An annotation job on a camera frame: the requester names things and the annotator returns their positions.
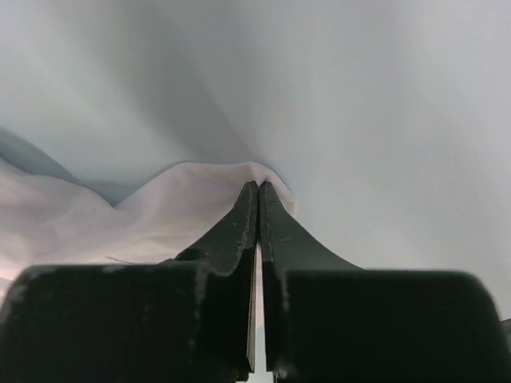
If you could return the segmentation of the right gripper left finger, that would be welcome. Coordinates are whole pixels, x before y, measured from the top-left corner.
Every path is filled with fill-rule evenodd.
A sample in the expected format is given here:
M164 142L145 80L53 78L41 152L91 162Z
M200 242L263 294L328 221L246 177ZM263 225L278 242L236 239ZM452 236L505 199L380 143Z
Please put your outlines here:
M238 382L255 366L259 188L174 259L25 269L1 308L4 382Z

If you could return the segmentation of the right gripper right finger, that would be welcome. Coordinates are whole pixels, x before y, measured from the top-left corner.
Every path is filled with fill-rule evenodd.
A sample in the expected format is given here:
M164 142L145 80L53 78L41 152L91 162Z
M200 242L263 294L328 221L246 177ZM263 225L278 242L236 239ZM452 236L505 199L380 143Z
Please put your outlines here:
M259 189L267 369L276 382L499 382L502 327L471 274L365 270Z

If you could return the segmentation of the white tank top navy trim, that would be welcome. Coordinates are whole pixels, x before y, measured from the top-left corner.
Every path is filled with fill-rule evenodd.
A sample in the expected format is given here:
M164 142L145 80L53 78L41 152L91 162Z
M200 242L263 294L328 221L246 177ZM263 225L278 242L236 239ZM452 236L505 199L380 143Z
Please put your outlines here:
M1 165L1 281L48 263L155 263L192 244L232 207L248 181L272 183L290 213L296 200L269 168L179 164L117 205L51 176Z

